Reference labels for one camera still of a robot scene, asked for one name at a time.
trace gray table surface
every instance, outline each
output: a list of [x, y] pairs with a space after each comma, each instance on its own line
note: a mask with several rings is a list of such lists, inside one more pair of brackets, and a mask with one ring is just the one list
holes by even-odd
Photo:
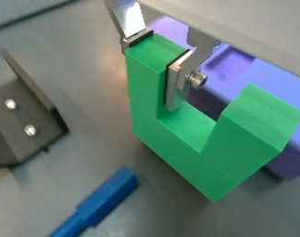
[[[81, 236], [300, 237], [300, 178], [262, 170], [216, 203], [131, 132], [124, 57], [103, 1], [83, 0], [0, 30], [71, 133], [16, 168], [0, 168], [0, 237], [44, 236], [121, 165], [140, 186]], [[13, 78], [0, 57], [0, 84]]]

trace blue handle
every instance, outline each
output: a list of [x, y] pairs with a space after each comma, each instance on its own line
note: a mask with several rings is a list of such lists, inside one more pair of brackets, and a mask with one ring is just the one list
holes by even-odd
[[76, 212], [49, 237], [76, 237], [88, 226], [95, 226], [135, 189], [137, 183], [131, 169], [123, 167], [76, 206]]

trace screw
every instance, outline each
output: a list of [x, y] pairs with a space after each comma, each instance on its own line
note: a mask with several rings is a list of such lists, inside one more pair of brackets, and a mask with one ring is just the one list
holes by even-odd
[[199, 88], [203, 87], [206, 81], [207, 81], [207, 75], [203, 74], [199, 70], [195, 70], [191, 72], [188, 78], [187, 78], [187, 83], [188, 85], [198, 90]]
[[36, 129], [32, 125], [25, 126], [25, 134], [32, 137], [36, 135]]
[[14, 101], [13, 101], [12, 99], [8, 99], [8, 100], [5, 101], [5, 106], [6, 106], [6, 108], [8, 108], [9, 110], [14, 109], [14, 108], [16, 108], [16, 103], [14, 103]]

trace gray metal bracket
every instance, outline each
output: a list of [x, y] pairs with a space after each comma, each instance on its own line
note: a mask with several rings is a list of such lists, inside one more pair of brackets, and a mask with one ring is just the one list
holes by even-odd
[[195, 46], [167, 69], [167, 88], [164, 105], [175, 111], [185, 101], [189, 87], [198, 90], [207, 81], [207, 75], [196, 68], [210, 57], [216, 40], [188, 27], [187, 43]]
[[104, 0], [108, 15], [120, 35], [121, 53], [153, 32], [144, 27], [140, 5], [133, 0]]
[[21, 163], [45, 149], [68, 128], [55, 105], [6, 51], [16, 80], [0, 87], [0, 166]]

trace metal clamp jaw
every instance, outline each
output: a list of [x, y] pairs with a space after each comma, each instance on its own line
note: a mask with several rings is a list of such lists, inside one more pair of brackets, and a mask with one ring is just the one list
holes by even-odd
[[140, 5], [133, 0], [104, 0], [104, 5], [120, 35], [121, 53], [153, 32], [145, 29]]
[[215, 42], [212, 37], [188, 27], [187, 44], [196, 48], [168, 67], [164, 105], [171, 111], [185, 101], [189, 87], [198, 90], [207, 82], [207, 75], [196, 67], [210, 57]]
[[[121, 52], [147, 38], [152, 31], [145, 29], [140, 5], [133, 0], [104, 0], [109, 17], [120, 35]], [[199, 89], [207, 75], [196, 68], [211, 55], [216, 40], [188, 28], [187, 43], [195, 51], [181, 54], [168, 66], [164, 105], [173, 111], [187, 99], [188, 89]]]

